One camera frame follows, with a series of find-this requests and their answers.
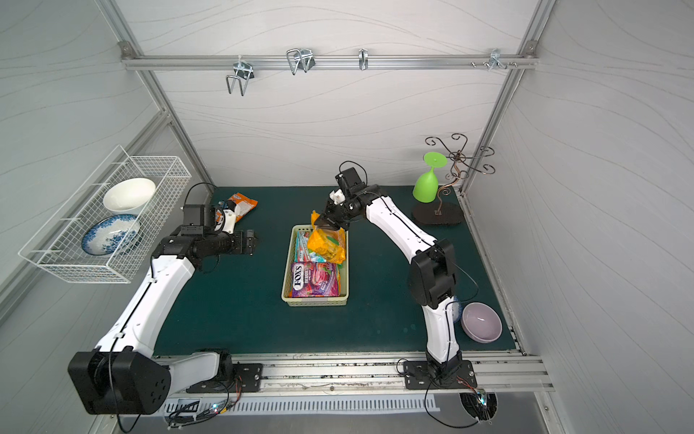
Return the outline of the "orange candy bag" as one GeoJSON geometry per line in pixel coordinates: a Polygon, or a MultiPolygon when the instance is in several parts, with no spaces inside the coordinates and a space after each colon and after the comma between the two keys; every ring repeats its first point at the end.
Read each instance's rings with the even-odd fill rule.
{"type": "Polygon", "coordinates": [[[229,199],[218,202],[216,205],[215,222],[220,224],[222,221],[228,222],[231,220],[229,216],[222,217],[222,214],[227,212],[232,212],[238,222],[257,206],[257,200],[251,199],[242,193],[235,193],[229,199]]]}

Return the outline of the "yellow candy bag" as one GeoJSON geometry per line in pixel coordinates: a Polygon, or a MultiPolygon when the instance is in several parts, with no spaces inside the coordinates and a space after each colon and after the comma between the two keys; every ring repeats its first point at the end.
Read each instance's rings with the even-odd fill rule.
{"type": "Polygon", "coordinates": [[[344,229],[325,229],[318,224],[320,214],[311,213],[311,231],[307,247],[326,262],[343,264],[347,259],[346,231],[344,229]]]}

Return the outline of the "pink purple candy bag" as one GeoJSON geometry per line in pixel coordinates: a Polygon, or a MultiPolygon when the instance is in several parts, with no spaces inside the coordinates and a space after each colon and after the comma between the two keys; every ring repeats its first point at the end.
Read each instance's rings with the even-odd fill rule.
{"type": "Polygon", "coordinates": [[[294,262],[290,269],[292,298],[332,298],[340,293],[339,269],[325,262],[294,262]]]}

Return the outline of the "pale green plastic basket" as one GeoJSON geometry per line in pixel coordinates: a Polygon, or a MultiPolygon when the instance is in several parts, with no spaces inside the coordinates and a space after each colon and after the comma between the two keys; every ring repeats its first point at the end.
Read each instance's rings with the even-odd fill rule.
{"type": "Polygon", "coordinates": [[[340,264],[312,261],[309,225],[292,228],[281,289],[289,307],[342,307],[349,298],[349,258],[340,264]]]}

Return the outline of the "teal Fox's mint bag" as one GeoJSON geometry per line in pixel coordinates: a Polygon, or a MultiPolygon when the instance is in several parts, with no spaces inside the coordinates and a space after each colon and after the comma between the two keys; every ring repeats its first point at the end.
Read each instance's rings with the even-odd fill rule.
{"type": "Polygon", "coordinates": [[[298,231],[295,238],[294,262],[325,263],[326,259],[308,247],[311,231],[298,231]]]}

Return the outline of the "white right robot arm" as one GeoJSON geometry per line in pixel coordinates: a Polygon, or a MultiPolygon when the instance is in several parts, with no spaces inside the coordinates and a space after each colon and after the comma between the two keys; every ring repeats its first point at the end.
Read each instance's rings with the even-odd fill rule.
{"type": "Polygon", "coordinates": [[[425,318],[429,369],[444,374],[457,364],[460,353],[451,312],[458,283],[455,247],[417,227],[379,186],[356,193],[344,188],[332,191],[325,211],[312,224],[347,231],[358,217],[379,228],[408,260],[408,288],[425,318]]]}

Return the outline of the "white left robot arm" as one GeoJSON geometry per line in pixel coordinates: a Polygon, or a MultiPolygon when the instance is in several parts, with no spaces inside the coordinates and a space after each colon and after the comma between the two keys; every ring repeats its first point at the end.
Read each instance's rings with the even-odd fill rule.
{"type": "Polygon", "coordinates": [[[119,319],[94,349],[77,352],[68,374],[91,415],[150,415],[173,392],[199,383],[234,382],[231,355],[224,350],[154,358],[155,344],[179,294],[208,257],[251,255],[254,231],[168,236],[150,260],[150,270],[119,319]]]}

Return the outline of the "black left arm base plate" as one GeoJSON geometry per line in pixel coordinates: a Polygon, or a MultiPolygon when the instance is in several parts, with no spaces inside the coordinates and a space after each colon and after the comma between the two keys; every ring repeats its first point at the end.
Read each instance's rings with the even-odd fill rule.
{"type": "Polygon", "coordinates": [[[259,392],[263,377],[262,363],[235,363],[223,368],[213,379],[195,383],[187,393],[259,392]]]}

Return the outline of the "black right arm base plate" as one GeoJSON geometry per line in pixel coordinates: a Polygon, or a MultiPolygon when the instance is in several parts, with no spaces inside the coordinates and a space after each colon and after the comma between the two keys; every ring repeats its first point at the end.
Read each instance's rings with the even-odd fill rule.
{"type": "Polygon", "coordinates": [[[473,390],[478,387],[472,363],[463,359],[454,359],[441,366],[433,361],[401,359],[397,371],[404,378],[407,390],[473,390]]]}

